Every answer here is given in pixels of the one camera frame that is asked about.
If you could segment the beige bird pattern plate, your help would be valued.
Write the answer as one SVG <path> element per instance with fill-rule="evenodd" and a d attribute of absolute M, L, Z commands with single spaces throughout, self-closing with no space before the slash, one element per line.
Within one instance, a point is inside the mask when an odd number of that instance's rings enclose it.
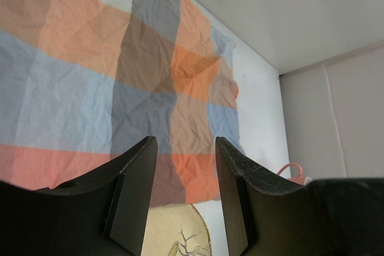
<path fill-rule="evenodd" d="M 201 214 L 192 204 L 150 208 L 141 255 L 212 255 L 211 238 Z"/>

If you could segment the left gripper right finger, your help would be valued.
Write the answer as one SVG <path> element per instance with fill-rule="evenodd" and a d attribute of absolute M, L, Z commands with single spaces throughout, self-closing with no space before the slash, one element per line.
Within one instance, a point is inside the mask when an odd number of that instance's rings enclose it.
<path fill-rule="evenodd" d="M 230 255 L 382 255 L 383 179 L 289 181 L 217 137 Z"/>

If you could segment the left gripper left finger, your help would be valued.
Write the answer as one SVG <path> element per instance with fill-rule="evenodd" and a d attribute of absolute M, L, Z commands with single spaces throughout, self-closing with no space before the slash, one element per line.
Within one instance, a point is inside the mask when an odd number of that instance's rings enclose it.
<path fill-rule="evenodd" d="M 157 150 L 147 136 L 53 189 L 1 182 L 1 254 L 140 255 Z"/>

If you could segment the pink mug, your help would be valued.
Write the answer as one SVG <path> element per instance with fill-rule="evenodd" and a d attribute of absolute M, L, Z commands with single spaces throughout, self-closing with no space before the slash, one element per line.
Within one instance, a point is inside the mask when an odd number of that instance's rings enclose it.
<path fill-rule="evenodd" d="M 288 163 L 286 165 L 284 165 L 279 171 L 278 171 L 278 175 L 280 176 L 282 174 L 282 172 L 284 172 L 285 170 L 287 170 L 288 168 L 296 168 L 297 169 L 297 174 L 295 174 L 294 176 L 290 177 L 290 178 L 287 178 L 287 180 L 291 181 L 291 182 L 294 182 L 294 183 L 297 183 L 299 185 L 307 185 L 309 184 L 312 179 L 310 177 L 307 177 L 307 176 L 304 176 L 304 171 L 302 169 L 302 166 L 298 163 Z"/>

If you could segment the checkered orange blue cloth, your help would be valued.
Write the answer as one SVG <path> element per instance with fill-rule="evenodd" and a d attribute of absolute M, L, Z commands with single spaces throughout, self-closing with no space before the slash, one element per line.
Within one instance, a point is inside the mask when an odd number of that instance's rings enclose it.
<path fill-rule="evenodd" d="M 152 206 L 218 199 L 234 47 L 191 0 L 1 0 L 1 179 L 54 188 L 152 135 Z"/>

